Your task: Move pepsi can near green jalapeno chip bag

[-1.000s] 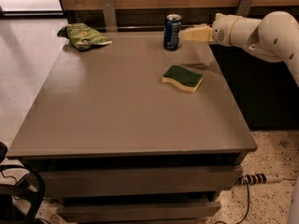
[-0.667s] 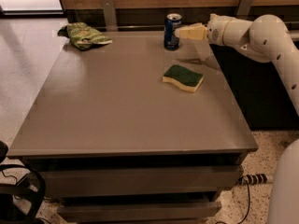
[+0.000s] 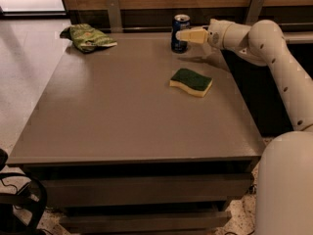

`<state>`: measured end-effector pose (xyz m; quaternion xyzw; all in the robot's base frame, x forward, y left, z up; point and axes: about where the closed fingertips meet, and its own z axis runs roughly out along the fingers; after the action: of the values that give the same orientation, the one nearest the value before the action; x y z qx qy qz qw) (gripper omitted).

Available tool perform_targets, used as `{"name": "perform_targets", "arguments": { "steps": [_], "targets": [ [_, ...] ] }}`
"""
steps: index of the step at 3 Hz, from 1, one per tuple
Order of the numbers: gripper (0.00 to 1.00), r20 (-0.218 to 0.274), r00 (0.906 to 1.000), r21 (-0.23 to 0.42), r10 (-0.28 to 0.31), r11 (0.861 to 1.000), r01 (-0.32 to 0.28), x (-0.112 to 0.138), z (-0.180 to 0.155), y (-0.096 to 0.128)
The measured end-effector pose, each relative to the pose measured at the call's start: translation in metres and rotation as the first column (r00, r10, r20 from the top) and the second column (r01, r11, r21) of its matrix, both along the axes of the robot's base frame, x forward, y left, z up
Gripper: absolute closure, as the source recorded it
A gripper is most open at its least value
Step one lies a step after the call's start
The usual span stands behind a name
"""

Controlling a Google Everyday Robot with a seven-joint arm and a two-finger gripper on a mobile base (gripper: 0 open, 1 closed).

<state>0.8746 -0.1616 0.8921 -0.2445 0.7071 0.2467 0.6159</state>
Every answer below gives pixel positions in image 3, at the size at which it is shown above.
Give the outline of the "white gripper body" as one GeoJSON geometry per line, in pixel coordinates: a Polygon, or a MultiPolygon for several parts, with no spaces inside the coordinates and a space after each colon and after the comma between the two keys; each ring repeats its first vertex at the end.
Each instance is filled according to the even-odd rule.
{"type": "Polygon", "coordinates": [[[234,22],[219,21],[217,19],[211,19],[208,26],[208,39],[207,42],[211,47],[217,49],[231,50],[234,45],[229,38],[226,37],[226,33],[234,22]]]}

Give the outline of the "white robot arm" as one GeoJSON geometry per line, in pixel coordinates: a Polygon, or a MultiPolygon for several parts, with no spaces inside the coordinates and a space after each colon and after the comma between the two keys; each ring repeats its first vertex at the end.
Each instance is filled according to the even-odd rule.
{"type": "Polygon", "coordinates": [[[264,120],[277,127],[277,137],[258,164],[254,234],[313,235],[313,80],[281,28],[269,20],[246,25],[213,19],[175,36],[269,70],[279,102],[264,120]]]}

